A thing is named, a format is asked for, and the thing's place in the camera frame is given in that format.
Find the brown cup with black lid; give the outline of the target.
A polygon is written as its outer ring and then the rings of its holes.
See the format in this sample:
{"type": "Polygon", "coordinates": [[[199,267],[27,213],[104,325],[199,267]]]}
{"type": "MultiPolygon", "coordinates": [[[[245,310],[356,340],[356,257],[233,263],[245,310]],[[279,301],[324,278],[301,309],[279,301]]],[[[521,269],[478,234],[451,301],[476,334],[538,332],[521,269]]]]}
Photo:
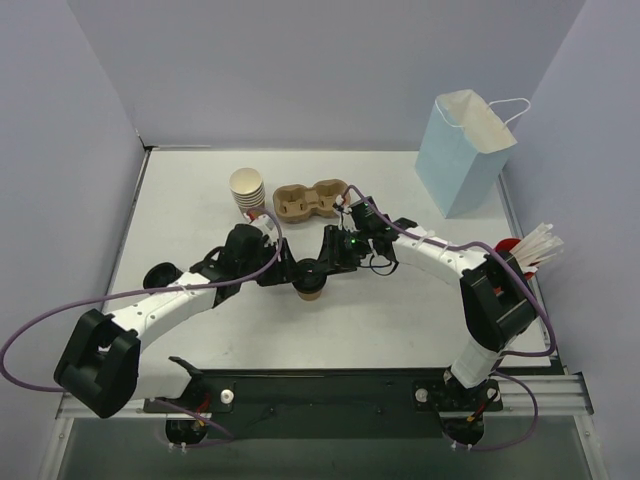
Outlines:
{"type": "Polygon", "coordinates": [[[298,296],[304,301],[317,300],[326,285],[327,275],[315,271],[317,261],[303,259],[297,263],[298,277],[292,283],[298,296]]]}

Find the stack of brown paper cups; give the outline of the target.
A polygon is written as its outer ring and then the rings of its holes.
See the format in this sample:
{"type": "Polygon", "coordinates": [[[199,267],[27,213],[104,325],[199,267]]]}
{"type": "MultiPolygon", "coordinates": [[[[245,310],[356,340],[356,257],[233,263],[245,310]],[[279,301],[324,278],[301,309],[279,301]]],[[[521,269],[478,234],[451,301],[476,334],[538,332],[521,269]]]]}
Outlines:
{"type": "Polygon", "coordinates": [[[240,168],[229,178],[234,201],[243,214],[251,216],[265,206],[265,188],[261,174],[253,168],[240,168]]]}

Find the light blue paper bag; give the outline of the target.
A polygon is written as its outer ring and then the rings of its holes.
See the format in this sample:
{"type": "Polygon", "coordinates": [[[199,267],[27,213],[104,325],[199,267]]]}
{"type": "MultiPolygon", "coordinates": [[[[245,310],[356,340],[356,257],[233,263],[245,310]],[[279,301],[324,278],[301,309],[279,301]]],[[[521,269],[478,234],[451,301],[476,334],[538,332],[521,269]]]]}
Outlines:
{"type": "Polygon", "coordinates": [[[441,94],[434,100],[415,163],[416,172],[446,218],[478,207],[498,180],[517,140],[508,124],[529,111],[526,98],[511,98],[524,107],[507,120],[471,89],[441,94]]]}

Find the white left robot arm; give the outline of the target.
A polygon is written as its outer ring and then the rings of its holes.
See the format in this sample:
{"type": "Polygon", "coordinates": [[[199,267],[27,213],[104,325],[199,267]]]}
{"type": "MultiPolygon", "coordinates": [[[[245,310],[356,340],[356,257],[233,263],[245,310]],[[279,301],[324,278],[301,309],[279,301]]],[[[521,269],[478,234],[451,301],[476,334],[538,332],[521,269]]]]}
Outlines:
{"type": "Polygon", "coordinates": [[[288,242],[279,229],[238,224],[224,245],[171,279],[167,287],[152,288],[146,298],[109,313],[85,312],[63,350],[54,380],[100,418],[113,416],[137,399],[168,399],[179,410],[193,410],[203,398],[199,371],[172,356],[160,372],[143,373],[144,350],[237,294],[242,283],[288,283],[293,269],[288,242]]]}

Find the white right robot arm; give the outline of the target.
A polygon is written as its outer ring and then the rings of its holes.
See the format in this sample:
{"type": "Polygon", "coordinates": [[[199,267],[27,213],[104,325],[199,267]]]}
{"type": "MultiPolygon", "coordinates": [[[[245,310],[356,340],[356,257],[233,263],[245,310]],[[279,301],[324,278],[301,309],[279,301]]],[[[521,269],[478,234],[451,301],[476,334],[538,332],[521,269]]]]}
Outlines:
{"type": "Polygon", "coordinates": [[[451,377],[443,394],[454,407],[468,406],[502,359],[515,354],[513,341],[539,316],[518,260],[485,244],[451,245],[405,218],[393,222],[379,214],[370,197],[348,204],[339,195],[333,208],[340,222],[325,232],[319,259],[325,274],[353,271],[365,259],[382,257],[459,289],[469,340],[447,368],[451,377]]]}

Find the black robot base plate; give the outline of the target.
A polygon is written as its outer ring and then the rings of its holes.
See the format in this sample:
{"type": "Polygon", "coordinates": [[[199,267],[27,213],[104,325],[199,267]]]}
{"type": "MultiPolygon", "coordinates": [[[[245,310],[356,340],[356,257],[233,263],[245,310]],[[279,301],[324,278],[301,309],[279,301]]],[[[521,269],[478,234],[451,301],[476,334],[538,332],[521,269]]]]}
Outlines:
{"type": "Polygon", "coordinates": [[[208,415],[212,426],[187,427],[165,413],[172,435],[192,441],[230,432],[245,439],[421,439],[454,433],[476,443],[483,417],[503,408],[497,381],[465,389],[442,368],[205,370],[176,404],[208,415]]]}

